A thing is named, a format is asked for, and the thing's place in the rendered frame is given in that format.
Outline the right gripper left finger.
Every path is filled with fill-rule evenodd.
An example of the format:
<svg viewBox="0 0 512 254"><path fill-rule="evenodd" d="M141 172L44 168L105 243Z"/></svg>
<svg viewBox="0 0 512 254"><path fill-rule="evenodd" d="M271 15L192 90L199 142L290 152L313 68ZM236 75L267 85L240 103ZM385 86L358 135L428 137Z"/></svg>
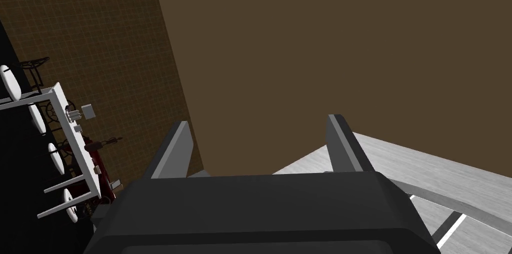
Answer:
<svg viewBox="0 0 512 254"><path fill-rule="evenodd" d="M194 142L187 121L176 121L147 167L145 179L185 178Z"/></svg>

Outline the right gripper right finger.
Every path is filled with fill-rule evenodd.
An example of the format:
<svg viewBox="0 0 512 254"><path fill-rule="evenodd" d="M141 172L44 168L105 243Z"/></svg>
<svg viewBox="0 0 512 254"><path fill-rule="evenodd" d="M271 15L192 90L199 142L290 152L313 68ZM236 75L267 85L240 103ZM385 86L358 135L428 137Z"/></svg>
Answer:
<svg viewBox="0 0 512 254"><path fill-rule="evenodd" d="M341 114L327 115L325 143L334 172L375 171Z"/></svg>

